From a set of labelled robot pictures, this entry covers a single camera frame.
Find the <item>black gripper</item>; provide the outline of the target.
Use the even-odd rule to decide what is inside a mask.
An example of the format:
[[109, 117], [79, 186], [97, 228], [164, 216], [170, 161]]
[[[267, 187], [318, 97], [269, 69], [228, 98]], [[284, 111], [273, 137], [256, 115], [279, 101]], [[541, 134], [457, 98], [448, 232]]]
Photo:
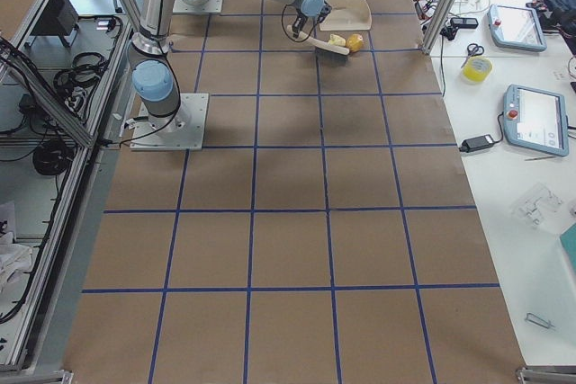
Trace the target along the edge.
[[[311, 20], [312, 26], [308, 32], [303, 30], [308, 20]], [[297, 11], [297, 17], [291, 26], [290, 36], [293, 40], [308, 40], [315, 28], [324, 20], [324, 9], [320, 10], [319, 15], [309, 18], [301, 10]]]

